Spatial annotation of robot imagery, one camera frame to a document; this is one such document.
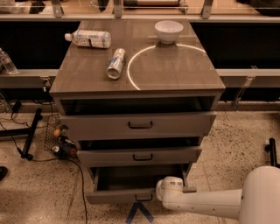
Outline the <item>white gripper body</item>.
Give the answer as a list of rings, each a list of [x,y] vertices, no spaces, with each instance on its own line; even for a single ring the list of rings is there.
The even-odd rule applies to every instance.
[[[171,193],[196,193],[195,187],[185,186],[182,178],[168,176],[157,182],[156,195],[159,201],[163,201],[165,196]]]

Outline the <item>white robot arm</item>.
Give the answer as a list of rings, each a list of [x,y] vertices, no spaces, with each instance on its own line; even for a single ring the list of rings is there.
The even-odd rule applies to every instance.
[[[239,224],[280,224],[280,169],[261,166],[251,171],[243,187],[216,192],[183,192],[183,179],[157,182],[157,199],[169,210],[239,221]]]

